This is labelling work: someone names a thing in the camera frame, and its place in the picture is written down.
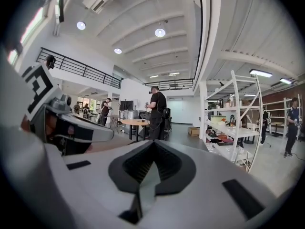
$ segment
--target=cable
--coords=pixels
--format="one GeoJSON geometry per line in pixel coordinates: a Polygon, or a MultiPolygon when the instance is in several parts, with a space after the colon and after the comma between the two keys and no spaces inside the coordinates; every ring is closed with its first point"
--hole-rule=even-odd
{"type": "Polygon", "coordinates": [[[298,159],[300,159],[300,160],[302,160],[302,161],[305,161],[305,159],[299,158],[295,153],[292,153],[292,154],[294,154],[298,159]]]}

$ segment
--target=concrete floor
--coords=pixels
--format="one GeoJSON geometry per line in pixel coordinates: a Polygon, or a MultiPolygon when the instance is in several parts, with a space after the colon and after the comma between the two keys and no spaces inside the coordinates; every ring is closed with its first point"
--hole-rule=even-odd
{"type": "MultiPolygon", "coordinates": [[[[191,126],[173,124],[172,132],[166,140],[207,151],[199,137],[188,135],[187,128],[191,126]]],[[[118,135],[128,138],[128,134],[120,132],[118,135]]],[[[244,144],[244,148],[253,154],[256,141],[257,138],[254,140],[254,144],[244,144]]],[[[273,137],[267,133],[265,143],[259,147],[250,172],[250,174],[269,187],[277,197],[297,183],[305,165],[305,161],[298,159],[296,155],[284,158],[286,142],[287,138],[283,139],[282,136],[273,137]]],[[[304,142],[296,141],[292,153],[297,154],[301,159],[305,159],[304,142]]]]}

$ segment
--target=recessed ceiling light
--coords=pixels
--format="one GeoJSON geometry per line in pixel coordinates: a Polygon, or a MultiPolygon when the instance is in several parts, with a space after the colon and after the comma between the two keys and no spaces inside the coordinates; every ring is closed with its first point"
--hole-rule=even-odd
{"type": "Polygon", "coordinates": [[[286,80],[285,78],[281,78],[280,81],[281,81],[281,82],[284,82],[284,83],[286,83],[286,84],[291,84],[291,83],[292,83],[291,81],[286,80]]]}
{"type": "Polygon", "coordinates": [[[117,53],[117,54],[121,54],[122,50],[120,48],[116,48],[116,49],[114,49],[114,52],[117,53]]]}
{"type": "Polygon", "coordinates": [[[250,74],[257,74],[257,75],[260,75],[260,76],[264,76],[264,77],[271,77],[272,74],[271,73],[268,73],[268,72],[265,72],[265,71],[257,71],[257,70],[250,70],[250,74]]]}
{"type": "Polygon", "coordinates": [[[80,30],[84,30],[86,28],[85,22],[82,22],[82,21],[78,22],[77,23],[77,28],[80,29],[80,30]]]}
{"type": "Polygon", "coordinates": [[[154,32],[154,34],[157,36],[157,37],[163,37],[165,36],[165,30],[159,28],[159,29],[156,29],[156,31],[154,32]]]}

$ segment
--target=black metal railing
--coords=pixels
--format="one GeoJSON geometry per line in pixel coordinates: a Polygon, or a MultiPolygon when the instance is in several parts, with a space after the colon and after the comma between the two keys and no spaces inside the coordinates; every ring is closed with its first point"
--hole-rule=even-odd
{"type": "Polygon", "coordinates": [[[82,77],[86,77],[91,80],[113,86],[115,88],[121,88],[121,80],[113,77],[112,75],[99,71],[95,68],[92,68],[91,66],[88,66],[84,63],[81,63],[77,60],[74,60],[72,58],[69,58],[46,48],[41,48],[36,62],[43,62],[49,54],[54,55],[54,57],[56,58],[54,68],[68,71],[80,75],[82,77]]]}
{"type": "Polygon", "coordinates": [[[182,90],[182,89],[192,88],[193,81],[194,79],[180,79],[180,80],[150,82],[150,83],[144,83],[144,85],[148,87],[157,86],[160,91],[182,90]]]}

